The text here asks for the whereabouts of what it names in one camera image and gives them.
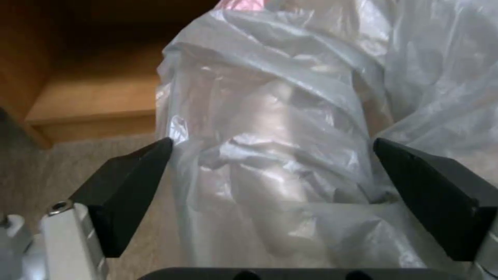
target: gray carpet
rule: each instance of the gray carpet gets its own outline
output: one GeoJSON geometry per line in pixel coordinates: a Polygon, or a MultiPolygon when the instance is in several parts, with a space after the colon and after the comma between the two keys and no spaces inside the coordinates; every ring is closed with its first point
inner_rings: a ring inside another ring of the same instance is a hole
{"type": "MultiPolygon", "coordinates": [[[[47,207],[69,197],[107,159],[153,141],[154,135],[138,135],[62,143],[40,150],[0,112],[0,211],[22,215],[37,233],[38,221],[47,207]]],[[[180,265],[170,191],[158,190],[125,253],[108,260],[108,279],[137,279],[163,267],[180,265]]]]}

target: translucent plastic bag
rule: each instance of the translucent plastic bag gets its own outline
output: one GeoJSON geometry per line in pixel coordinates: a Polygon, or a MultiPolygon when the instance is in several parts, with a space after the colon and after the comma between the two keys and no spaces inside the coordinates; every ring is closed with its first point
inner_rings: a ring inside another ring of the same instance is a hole
{"type": "MultiPolygon", "coordinates": [[[[175,141],[172,185],[189,264],[461,273],[386,180],[371,136],[464,163],[488,151],[483,143],[492,147],[492,67],[455,76],[444,95],[411,81],[404,63],[415,38],[421,70],[441,67],[424,64],[435,52],[423,57],[424,47],[447,32],[433,14],[463,2],[223,1],[179,33],[158,69],[157,131],[175,141]],[[427,38],[414,27],[424,24],[435,32],[427,38]],[[456,144],[446,149],[449,138],[456,144]]],[[[453,23],[454,33],[472,24],[453,23]]]]}

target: wrapped object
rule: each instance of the wrapped object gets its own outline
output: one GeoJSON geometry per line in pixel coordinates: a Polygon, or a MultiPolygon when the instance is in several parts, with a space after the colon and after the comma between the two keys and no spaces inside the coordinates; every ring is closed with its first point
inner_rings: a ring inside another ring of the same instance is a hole
{"type": "MultiPolygon", "coordinates": [[[[466,130],[457,146],[479,145],[473,132],[493,140],[496,107],[474,94],[492,88],[491,73],[455,78],[458,98],[426,93],[424,79],[407,82],[405,32],[416,34],[409,27],[418,21],[438,25],[438,5],[461,4],[419,2],[427,5],[222,1],[164,49],[157,132],[175,142],[172,185],[190,265],[462,272],[384,181],[371,152],[379,131],[442,151],[452,134],[435,130],[458,131],[458,116],[466,130]]],[[[481,95],[494,102],[491,92],[481,95]]]]}

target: wooden shelf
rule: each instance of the wooden shelf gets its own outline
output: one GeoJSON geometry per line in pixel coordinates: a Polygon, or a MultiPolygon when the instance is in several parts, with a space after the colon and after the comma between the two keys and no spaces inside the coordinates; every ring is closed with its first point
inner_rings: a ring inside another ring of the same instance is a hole
{"type": "Polygon", "coordinates": [[[151,133],[161,51],[218,0],[2,0],[0,107],[43,148],[151,133]]]}
{"type": "Polygon", "coordinates": [[[26,117],[32,125],[153,116],[165,42],[72,51],[26,117]]]}

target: pink object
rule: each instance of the pink object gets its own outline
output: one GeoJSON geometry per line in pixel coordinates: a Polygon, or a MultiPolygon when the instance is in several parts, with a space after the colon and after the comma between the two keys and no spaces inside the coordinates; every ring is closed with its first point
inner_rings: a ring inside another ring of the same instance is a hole
{"type": "Polygon", "coordinates": [[[216,9],[227,10],[264,10],[264,4],[267,0],[221,0],[216,9]]]}

